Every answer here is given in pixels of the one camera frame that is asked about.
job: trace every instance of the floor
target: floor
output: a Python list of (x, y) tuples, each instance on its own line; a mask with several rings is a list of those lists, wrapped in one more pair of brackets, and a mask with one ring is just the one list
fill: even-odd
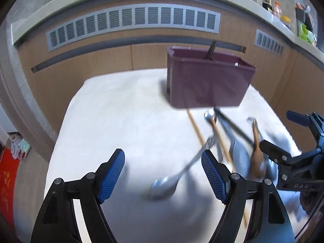
[(49, 163), (33, 149), (20, 162), (14, 190), (14, 222), (17, 237), (29, 243), (33, 227), (44, 199)]

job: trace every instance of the metal screw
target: metal screw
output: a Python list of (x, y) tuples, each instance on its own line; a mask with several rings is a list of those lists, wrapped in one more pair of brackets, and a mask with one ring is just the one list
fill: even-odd
[(272, 184), (271, 180), (268, 179), (268, 178), (266, 178), (266, 179), (264, 180), (264, 182), (265, 182), (266, 185), (271, 185), (271, 184)]
[(61, 182), (62, 182), (62, 179), (61, 179), (61, 178), (56, 178), (56, 179), (54, 180), (54, 183), (55, 183), (56, 185), (60, 184)]
[(237, 174), (237, 173), (232, 173), (231, 174), (231, 177), (234, 179), (234, 180), (238, 180), (240, 178), (240, 175)]
[(88, 173), (87, 175), (86, 175), (86, 177), (88, 178), (88, 179), (93, 179), (93, 178), (95, 178), (95, 173)]

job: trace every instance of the metal spoon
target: metal spoon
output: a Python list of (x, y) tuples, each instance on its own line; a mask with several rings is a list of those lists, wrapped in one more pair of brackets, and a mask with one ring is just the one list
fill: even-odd
[(217, 140), (216, 142), (216, 146), (217, 146), (217, 156), (218, 156), (218, 162), (222, 163), (224, 161), (224, 156), (223, 156), (223, 152), (220, 146), (220, 136), (218, 135), (219, 132), (217, 131), (216, 126), (216, 115), (213, 109), (210, 109), (209, 111), (206, 111), (204, 114), (204, 118), (205, 120), (210, 124), (210, 126), (213, 128), (213, 132), (214, 132), (214, 137)]
[(159, 180), (155, 180), (151, 189), (150, 196), (153, 199), (166, 199), (174, 194), (180, 178), (186, 173), (190, 167), (199, 160), (201, 154), (215, 145), (215, 138), (209, 137), (204, 146), (199, 150), (194, 158), (176, 175), (167, 176)]

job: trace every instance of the blue gripper pad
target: blue gripper pad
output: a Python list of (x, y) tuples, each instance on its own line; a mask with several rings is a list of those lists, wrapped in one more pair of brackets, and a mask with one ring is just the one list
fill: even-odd
[(106, 199), (108, 199), (111, 196), (111, 193), (114, 190), (114, 187), (124, 167), (124, 164), (125, 154), (122, 150), (120, 150), (119, 154), (116, 156), (114, 162), (108, 170), (106, 176), (100, 183), (100, 193), (98, 195), (98, 200), (100, 204), (102, 204)]
[(222, 201), (223, 204), (225, 204), (227, 200), (225, 182), (216, 170), (215, 165), (208, 157), (206, 151), (202, 153), (201, 164), (216, 198)]

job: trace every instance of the wooden chopstick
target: wooden chopstick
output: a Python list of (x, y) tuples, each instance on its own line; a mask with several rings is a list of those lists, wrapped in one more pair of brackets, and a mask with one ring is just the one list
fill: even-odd
[(196, 135), (198, 137), (198, 140), (200, 142), (200, 145), (201, 146), (204, 146), (205, 139), (204, 139), (204, 137), (203, 137), (203, 135), (202, 135), (202, 133), (201, 133), (201, 131), (200, 131), (197, 123), (195, 122), (195, 119), (193, 118), (193, 116), (191, 114), (191, 111), (189, 109), (187, 109), (187, 115), (188, 115), (188, 118), (189, 118), (189, 120), (191, 122), (191, 125), (192, 125), (193, 129), (195, 130), (195, 133), (196, 133)]

